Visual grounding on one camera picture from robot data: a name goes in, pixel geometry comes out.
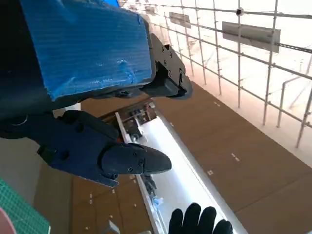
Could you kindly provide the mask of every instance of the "bolt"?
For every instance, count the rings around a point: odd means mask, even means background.
[[[143,159],[140,159],[140,160],[138,161],[138,165],[139,165],[139,166],[142,166],[143,163],[144,163],[144,160],[143,160]]]
[[[69,157],[69,152],[68,152],[68,150],[65,150],[64,152],[62,152],[62,153],[60,154],[60,159],[61,159],[61,160],[66,160],[68,157]]]

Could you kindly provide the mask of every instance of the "black glove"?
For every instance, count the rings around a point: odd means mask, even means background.
[[[232,234],[233,228],[229,221],[224,219],[218,222],[214,229],[216,210],[214,207],[204,209],[200,218],[200,205],[191,204],[184,216],[180,209],[172,212],[168,234]]]

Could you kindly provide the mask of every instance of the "green cutting mat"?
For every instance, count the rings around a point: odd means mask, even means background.
[[[50,224],[0,179],[0,207],[10,217],[18,234],[48,234]]]

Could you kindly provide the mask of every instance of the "blue tape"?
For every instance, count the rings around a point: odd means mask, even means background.
[[[21,0],[52,100],[151,78],[140,15],[100,0]]]

